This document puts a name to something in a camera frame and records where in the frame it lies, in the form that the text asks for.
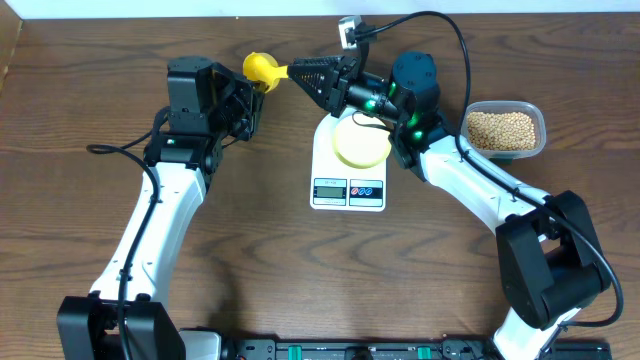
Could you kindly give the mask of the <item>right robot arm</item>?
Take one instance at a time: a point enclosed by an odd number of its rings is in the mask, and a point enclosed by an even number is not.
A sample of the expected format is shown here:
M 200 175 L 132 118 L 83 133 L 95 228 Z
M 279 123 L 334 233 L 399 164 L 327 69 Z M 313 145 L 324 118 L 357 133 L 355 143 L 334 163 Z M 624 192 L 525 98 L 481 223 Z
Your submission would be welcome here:
M 559 333 L 613 284 L 583 200 L 526 185 L 481 156 L 439 108 L 433 58 L 407 52 L 388 78 L 360 59 L 296 59 L 288 77 L 324 109 L 313 143 L 310 204 L 317 210 L 385 208 L 385 161 L 399 163 L 478 217 L 495 235 L 510 308 L 492 337 L 501 359 L 580 359 Z

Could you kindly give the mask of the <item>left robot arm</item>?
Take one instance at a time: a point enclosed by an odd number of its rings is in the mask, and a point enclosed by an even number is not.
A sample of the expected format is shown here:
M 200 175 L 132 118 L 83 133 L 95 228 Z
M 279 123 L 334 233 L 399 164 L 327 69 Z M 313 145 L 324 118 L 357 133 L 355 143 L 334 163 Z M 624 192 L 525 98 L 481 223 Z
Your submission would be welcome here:
M 227 359 L 232 344 L 214 330 L 176 328 L 167 311 L 186 231 L 204 202 L 225 147 L 255 134 L 266 84 L 205 57 L 171 60 L 168 106 L 128 145 L 91 144 L 142 168 L 135 209 L 108 265 L 85 296 L 64 298 L 56 318 L 67 359 Z

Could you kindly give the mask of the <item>yellow bowl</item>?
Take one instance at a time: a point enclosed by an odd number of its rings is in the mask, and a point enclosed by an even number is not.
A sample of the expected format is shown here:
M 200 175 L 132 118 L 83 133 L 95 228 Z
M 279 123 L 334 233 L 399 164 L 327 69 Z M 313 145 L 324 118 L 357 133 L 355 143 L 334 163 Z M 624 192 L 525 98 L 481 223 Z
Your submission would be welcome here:
M 333 130 L 333 151 L 349 167 L 372 168 L 389 156 L 390 132 L 381 120 L 356 111 L 341 119 Z

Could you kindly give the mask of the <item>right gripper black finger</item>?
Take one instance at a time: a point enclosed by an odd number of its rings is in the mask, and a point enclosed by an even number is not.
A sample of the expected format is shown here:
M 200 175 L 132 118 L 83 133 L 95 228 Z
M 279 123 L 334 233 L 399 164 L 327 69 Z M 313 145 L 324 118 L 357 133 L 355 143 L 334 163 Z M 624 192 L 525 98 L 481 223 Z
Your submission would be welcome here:
M 314 80 L 335 67 L 343 55 L 295 58 L 288 66 L 288 76 L 291 79 Z
M 322 109 L 334 110 L 331 94 L 336 83 L 334 75 L 298 74 L 294 82 Z

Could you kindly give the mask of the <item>yellow measuring scoop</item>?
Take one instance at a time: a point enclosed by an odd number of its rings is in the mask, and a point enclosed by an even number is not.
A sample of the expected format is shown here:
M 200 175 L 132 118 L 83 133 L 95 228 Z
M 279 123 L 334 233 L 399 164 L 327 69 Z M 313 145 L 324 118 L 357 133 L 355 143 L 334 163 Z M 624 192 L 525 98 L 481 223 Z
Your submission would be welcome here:
M 273 91 L 282 79 L 288 79 L 288 67 L 280 66 L 267 53 L 253 52 L 243 62 L 243 74 L 252 82 L 258 82 L 265 93 Z

